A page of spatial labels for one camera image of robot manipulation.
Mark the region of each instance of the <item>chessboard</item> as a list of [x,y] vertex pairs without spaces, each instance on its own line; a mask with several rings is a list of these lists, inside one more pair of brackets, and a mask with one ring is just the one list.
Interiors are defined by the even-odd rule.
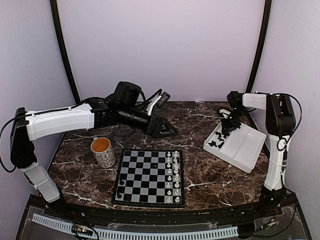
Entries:
[[181,150],[124,149],[112,203],[134,207],[185,206]]

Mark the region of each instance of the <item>chessboard border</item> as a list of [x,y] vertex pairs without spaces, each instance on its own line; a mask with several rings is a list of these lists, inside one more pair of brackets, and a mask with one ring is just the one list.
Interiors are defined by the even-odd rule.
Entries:
[[[183,181],[181,178],[180,185],[181,185],[181,203],[143,203],[143,202],[131,202],[131,201],[119,201],[116,200],[116,194],[117,194],[117,188],[118,188],[118,182],[119,177],[121,173],[121,166],[124,160],[125,151],[141,151],[141,152],[175,152],[178,151],[180,153],[180,176],[183,177]],[[111,203],[113,205],[121,205],[121,206],[127,206],[127,207],[142,207],[142,208],[155,208],[155,209],[181,209],[186,206],[186,195],[185,195],[185,174],[184,174],[184,156],[183,151],[181,149],[131,149],[126,148],[122,149],[121,157],[119,161],[119,167],[116,172],[116,179],[113,187],[113,195]]]

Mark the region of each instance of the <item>robotic arm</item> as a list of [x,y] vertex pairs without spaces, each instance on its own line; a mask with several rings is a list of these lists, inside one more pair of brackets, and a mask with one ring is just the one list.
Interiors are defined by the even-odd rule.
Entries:
[[37,159],[32,141],[52,134],[116,124],[140,129],[154,138],[177,135],[178,131],[164,117],[152,114],[152,107],[161,108],[170,96],[166,92],[158,93],[156,103],[151,101],[152,107],[146,113],[136,105],[140,93],[139,86],[119,82],[108,97],[91,97],[72,107],[28,112],[24,107],[19,108],[10,135],[12,164],[21,169],[48,203],[54,203],[61,198],[61,192]]
[[266,111],[265,126],[270,134],[270,158],[264,186],[260,195],[260,204],[263,208],[276,203],[282,196],[283,182],[288,165],[288,151],[296,127],[293,106],[287,94],[258,94],[238,93],[232,91],[227,100],[232,107],[230,114],[218,114],[223,118],[222,134],[229,134],[240,128],[240,117],[246,113],[246,108],[255,108]]

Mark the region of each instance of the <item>dark marble surface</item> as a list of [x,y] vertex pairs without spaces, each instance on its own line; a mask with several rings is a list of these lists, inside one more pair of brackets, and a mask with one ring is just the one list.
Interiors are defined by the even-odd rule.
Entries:
[[[204,141],[220,122],[216,111],[221,107],[228,107],[228,104],[167,103],[158,114],[166,117],[178,128],[179,135],[174,137],[154,139],[140,130],[129,137],[116,137],[112,131],[117,129],[117,126],[70,131],[57,151],[49,175],[60,186],[70,203],[147,211],[151,209],[111,203],[122,149],[182,150],[186,206],[174,210],[203,210],[256,202],[259,200],[268,168],[268,159],[264,152],[260,153],[254,170],[247,174],[203,150]],[[245,117],[241,121],[249,125]],[[130,129],[123,126],[121,131],[127,133]],[[95,136],[111,140],[117,158],[111,168],[101,168],[95,160],[90,150]]]

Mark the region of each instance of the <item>white tray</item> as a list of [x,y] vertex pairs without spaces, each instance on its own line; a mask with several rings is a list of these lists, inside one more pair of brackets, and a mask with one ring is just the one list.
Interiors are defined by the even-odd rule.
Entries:
[[221,148],[210,146],[209,143],[212,140],[217,143],[217,146],[220,144],[221,141],[218,140],[216,132],[221,133],[221,131],[222,126],[219,123],[205,140],[203,149],[246,173],[251,173],[255,168],[267,136],[263,132],[242,123],[240,128],[232,131],[230,136],[224,140]]

